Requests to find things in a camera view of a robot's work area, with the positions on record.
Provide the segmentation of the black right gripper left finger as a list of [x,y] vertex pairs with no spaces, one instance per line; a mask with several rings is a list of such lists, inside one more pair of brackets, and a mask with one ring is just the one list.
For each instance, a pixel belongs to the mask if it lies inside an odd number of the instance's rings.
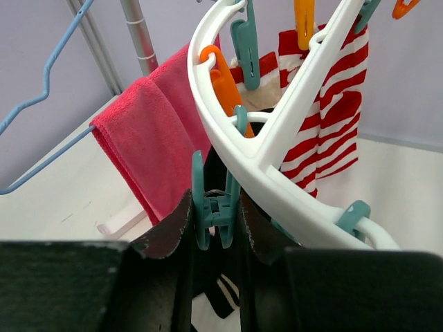
[[190,331],[194,272],[192,195],[124,254],[101,331]]

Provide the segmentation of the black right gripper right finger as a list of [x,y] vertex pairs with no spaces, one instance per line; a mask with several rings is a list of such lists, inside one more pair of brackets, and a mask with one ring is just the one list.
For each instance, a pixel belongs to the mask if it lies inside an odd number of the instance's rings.
[[238,286],[242,331],[332,330],[332,251],[292,241],[246,192],[238,204]]

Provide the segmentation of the black striped sock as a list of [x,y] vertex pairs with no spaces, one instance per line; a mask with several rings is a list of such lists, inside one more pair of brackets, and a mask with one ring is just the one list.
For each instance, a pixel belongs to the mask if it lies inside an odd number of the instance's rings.
[[[226,185],[226,166],[217,152],[210,148],[204,162],[204,189],[224,190]],[[193,295],[204,294],[215,314],[226,319],[239,307],[237,287],[237,262],[235,249],[222,247],[219,231],[210,232],[210,246],[198,251],[195,258]]]

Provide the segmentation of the teal clothes peg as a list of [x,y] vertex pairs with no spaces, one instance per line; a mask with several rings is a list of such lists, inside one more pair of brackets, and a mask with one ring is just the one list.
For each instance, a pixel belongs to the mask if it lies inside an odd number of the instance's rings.
[[211,227],[219,230],[222,247],[230,247],[233,242],[239,193],[240,185],[230,172],[226,175],[224,190],[205,191],[201,151],[197,150],[192,155],[192,201],[196,217],[197,244],[201,250],[209,248]]

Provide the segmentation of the white round clip hanger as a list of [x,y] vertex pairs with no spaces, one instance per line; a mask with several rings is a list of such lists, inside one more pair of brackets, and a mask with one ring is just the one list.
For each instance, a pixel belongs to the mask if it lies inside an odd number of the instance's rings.
[[199,22],[188,49],[190,88],[219,157],[244,191],[303,246],[397,250],[390,234],[368,218],[356,224],[357,230],[366,236],[365,241],[339,228],[341,208],[317,201],[279,171],[362,2],[338,4],[326,27],[311,39],[307,59],[273,112],[249,113],[250,120],[263,123],[254,138],[243,137],[236,129],[236,117],[228,117],[217,100],[210,82],[215,57],[204,62],[199,59],[202,50],[214,42],[221,28],[244,6],[244,1],[216,2]]

